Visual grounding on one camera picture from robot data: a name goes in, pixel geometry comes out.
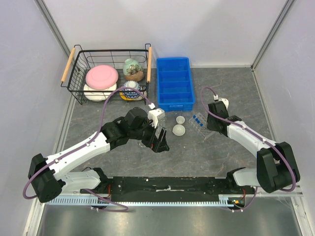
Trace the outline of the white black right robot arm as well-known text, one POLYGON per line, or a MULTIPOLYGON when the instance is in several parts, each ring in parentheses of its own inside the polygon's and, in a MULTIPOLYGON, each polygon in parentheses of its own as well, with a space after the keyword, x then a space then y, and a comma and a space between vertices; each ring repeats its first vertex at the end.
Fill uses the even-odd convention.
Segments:
POLYGON ((214 97, 214 101, 208 104, 207 129, 241 144, 256 158, 256 167, 228 172, 227 191, 235 194, 243 186, 261 187, 267 193, 292 191, 300 181, 300 173, 291 145, 261 136, 239 117, 230 116, 228 105, 227 99, 214 97))

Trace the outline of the clear acrylic test tube rack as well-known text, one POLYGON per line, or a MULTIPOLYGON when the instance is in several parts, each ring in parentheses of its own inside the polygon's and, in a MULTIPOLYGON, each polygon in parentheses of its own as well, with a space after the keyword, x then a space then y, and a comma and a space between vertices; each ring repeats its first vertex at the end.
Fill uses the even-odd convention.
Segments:
POLYGON ((205 117, 201 113, 195 114, 196 118, 200 121, 200 123, 197 123, 195 121, 195 118, 193 116, 189 119, 189 124, 193 127, 193 129, 204 139, 208 139, 212 135, 215 134, 214 131, 211 131, 207 128, 207 121, 205 117))

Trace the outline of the white ceramic crucible cup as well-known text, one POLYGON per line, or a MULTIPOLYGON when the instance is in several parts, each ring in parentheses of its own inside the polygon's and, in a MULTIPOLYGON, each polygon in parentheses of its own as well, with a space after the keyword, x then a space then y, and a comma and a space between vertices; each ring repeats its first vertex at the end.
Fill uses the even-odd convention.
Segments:
POLYGON ((176 123, 183 125, 185 123, 186 119, 183 116, 177 116, 176 117, 176 123))

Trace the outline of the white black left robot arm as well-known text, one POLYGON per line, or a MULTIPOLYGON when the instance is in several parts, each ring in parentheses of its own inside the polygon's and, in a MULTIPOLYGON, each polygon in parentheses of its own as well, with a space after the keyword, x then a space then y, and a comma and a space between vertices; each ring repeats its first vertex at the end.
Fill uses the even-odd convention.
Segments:
POLYGON ((41 153, 35 155, 28 173, 35 197, 46 203, 61 193, 83 189, 104 193, 109 179, 101 168, 86 172, 73 172, 73 169, 97 155, 125 145, 129 140, 139 140, 153 152, 169 151, 165 128, 156 136, 158 122, 164 117, 161 108, 149 112, 133 108, 124 117, 104 124, 100 131, 62 152, 47 157, 41 153))

